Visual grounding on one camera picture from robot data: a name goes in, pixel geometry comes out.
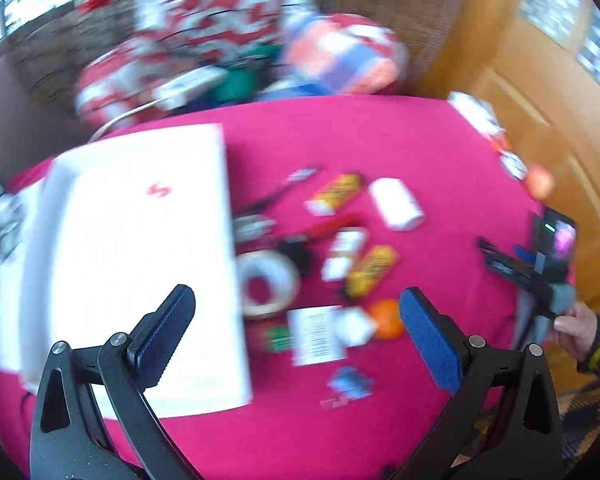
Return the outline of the person right hand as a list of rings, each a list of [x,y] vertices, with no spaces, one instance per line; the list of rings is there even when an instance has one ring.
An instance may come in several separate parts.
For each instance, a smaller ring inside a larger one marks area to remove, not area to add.
[[[584,302],[576,301],[554,319],[554,339],[573,359],[584,362],[598,331],[598,317]]]

